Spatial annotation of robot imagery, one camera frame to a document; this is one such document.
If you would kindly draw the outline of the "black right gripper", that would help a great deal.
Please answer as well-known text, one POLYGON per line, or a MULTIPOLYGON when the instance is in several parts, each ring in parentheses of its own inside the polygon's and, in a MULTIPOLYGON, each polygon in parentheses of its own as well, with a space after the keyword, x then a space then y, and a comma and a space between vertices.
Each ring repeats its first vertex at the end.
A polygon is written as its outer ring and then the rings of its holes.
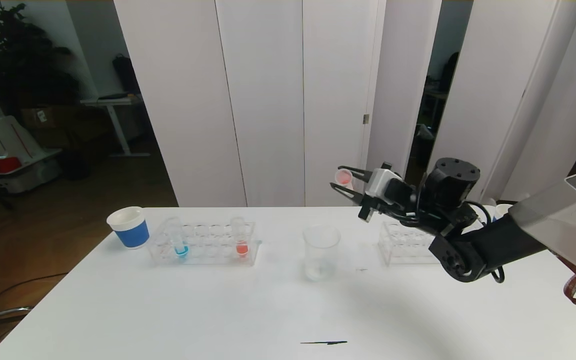
POLYGON ((416 189, 392 171, 388 162, 372 171, 344 165, 338 166, 337 170, 346 171, 354 179, 365 183, 363 194, 334 182, 329 183, 334 191, 360 206, 359 219, 368 223, 373 213, 378 212, 409 223, 417 220, 416 210, 413 209, 416 189))

